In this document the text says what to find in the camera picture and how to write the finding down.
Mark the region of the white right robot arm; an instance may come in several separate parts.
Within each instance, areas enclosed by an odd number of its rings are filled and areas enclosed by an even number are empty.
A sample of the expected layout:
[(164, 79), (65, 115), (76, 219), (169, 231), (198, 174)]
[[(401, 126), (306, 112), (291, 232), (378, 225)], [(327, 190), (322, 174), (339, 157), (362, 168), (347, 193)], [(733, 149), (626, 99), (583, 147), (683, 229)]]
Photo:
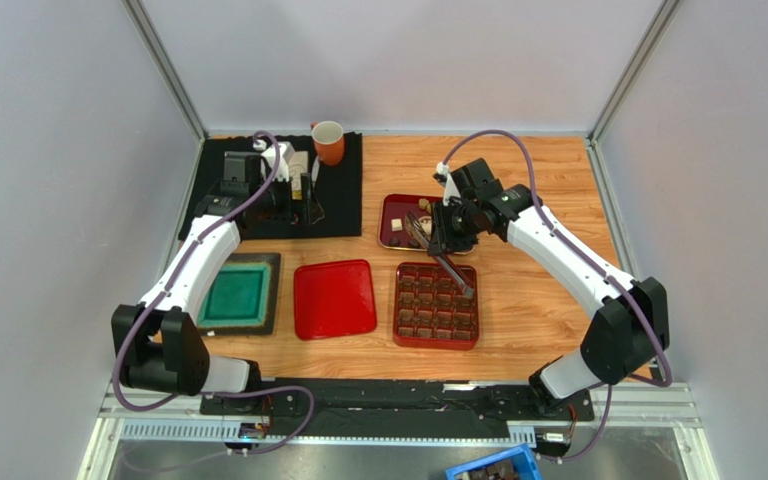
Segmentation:
[(670, 345), (665, 287), (637, 280), (578, 240), (536, 193), (503, 188), (479, 158), (434, 173), (444, 197), (432, 205), (429, 255), (445, 258), (472, 248), (486, 232), (537, 261), (573, 296), (590, 319), (581, 344), (529, 378), (531, 407), (550, 415), (598, 384), (616, 385), (660, 358)]

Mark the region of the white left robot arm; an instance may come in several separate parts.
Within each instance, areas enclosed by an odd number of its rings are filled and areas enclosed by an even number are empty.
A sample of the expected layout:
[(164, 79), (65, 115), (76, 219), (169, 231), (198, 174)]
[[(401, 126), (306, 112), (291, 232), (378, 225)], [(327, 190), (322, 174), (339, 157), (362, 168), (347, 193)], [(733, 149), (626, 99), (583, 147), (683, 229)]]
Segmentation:
[(124, 387), (171, 396), (235, 396), (248, 387), (253, 362), (208, 352), (198, 329), (201, 307), (254, 225), (313, 223), (319, 213), (309, 174), (290, 172), (292, 144), (258, 134), (253, 147), (225, 154), (223, 176), (197, 203), (183, 245), (159, 281), (138, 303), (114, 311), (117, 397)]

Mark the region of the metal serving tongs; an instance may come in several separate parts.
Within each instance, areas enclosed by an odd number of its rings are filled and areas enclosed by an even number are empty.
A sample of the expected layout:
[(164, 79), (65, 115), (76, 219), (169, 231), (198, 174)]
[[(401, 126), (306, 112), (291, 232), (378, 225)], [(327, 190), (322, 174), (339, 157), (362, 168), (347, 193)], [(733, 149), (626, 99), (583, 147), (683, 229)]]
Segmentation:
[(452, 278), (463, 296), (468, 299), (474, 297), (475, 284), (465, 276), (463, 271), (447, 255), (431, 253), (430, 236), (425, 232), (419, 219), (411, 212), (408, 212), (404, 217), (404, 230)]

